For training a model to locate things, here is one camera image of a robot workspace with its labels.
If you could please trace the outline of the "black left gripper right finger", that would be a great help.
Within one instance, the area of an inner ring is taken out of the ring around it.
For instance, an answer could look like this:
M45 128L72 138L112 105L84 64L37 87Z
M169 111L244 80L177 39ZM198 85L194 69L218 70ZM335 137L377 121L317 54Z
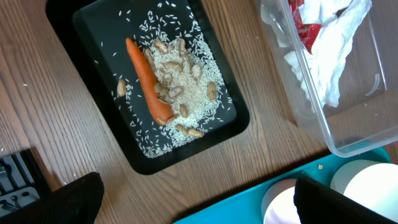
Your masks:
M297 179L294 205L297 208L297 213L302 224L395 223L309 177Z

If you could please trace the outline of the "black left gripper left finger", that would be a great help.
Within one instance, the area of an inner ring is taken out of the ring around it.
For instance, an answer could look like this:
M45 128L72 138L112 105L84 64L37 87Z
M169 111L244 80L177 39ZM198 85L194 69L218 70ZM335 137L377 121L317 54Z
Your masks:
M93 224L104 196L99 173L90 172L15 212L1 218L1 224Z

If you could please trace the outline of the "pink bowl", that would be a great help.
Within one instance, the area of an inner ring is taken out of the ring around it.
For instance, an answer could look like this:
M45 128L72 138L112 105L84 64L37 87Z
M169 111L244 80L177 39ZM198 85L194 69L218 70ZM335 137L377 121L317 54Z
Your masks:
M296 179L284 179L272 185L261 204L263 224L301 223L294 204Z

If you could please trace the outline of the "pale green bowl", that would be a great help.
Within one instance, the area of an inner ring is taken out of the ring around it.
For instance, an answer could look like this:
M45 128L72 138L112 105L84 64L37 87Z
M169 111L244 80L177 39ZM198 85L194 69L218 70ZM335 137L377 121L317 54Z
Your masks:
M397 221L397 165L355 160L340 167L330 188L360 205Z

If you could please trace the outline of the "white napkin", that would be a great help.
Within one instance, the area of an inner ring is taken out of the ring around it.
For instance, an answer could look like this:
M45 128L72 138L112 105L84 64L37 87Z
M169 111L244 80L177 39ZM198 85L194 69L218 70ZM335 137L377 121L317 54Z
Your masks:
M339 79L345 69L346 58L353 48L356 30L373 6L371 0L311 0L320 2L322 28L310 54L299 39L304 59L322 106L338 107L340 99ZM276 36L274 59L284 71L295 75L305 97L310 98L303 71L289 34L281 1L262 1L262 21L269 25Z

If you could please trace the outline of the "red snack wrapper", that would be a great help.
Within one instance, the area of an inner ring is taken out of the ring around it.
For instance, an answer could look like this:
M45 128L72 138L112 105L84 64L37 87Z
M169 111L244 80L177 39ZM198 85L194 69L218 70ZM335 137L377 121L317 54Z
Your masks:
M288 0L300 41L311 54L322 24L320 2L311 0Z

